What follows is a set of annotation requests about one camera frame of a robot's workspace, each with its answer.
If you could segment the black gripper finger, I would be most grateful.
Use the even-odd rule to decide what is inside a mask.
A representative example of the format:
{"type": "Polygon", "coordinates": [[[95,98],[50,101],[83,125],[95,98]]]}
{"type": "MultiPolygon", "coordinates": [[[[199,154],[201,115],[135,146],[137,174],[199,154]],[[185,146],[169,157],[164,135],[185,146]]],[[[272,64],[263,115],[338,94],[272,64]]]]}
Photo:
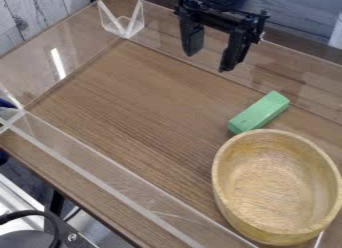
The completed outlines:
{"type": "Polygon", "coordinates": [[[181,47],[188,57],[193,56],[203,48],[204,27],[188,17],[180,18],[181,47]]]}
{"type": "Polygon", "coordinates": [[[251,46],[248,34],[244,31],[233,31],[229,34],[228,47],[224,49],[220,59],[219,71],[231,71],[243,62],[251,46]]]}

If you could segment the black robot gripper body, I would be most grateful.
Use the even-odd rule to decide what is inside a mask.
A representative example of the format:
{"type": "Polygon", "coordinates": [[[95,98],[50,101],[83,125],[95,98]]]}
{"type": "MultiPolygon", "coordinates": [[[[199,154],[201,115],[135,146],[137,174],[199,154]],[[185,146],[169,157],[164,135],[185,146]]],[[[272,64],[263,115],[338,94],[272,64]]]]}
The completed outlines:
{"type": "Polygon", "coordinates": [[[177,0],[175,15],[188,17],[203,27],[209,27],[225,34],[244,31],[251,43],[258,44],[264,34],[266,20],[270,18],[266,9],[258,13],[247,12],[237,8],[246,0],[177,0]]]}

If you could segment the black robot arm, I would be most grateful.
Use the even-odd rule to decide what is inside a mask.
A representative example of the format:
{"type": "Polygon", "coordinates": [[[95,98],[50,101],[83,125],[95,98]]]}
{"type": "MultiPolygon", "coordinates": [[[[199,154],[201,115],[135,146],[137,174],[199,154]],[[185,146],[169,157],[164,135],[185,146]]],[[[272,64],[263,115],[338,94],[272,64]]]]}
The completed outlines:
{"type": "Polygon", "coordinates": [[[191,57],[204,45],[204,27],[228,35],[221,53],[219,72],[232,71],[244,61],[251,44],[262,41],[266,9],[259,13],[240,10],[246,0],[177,0],[173,13],[179,18],[180,40],[184,54],[191,57]]]}

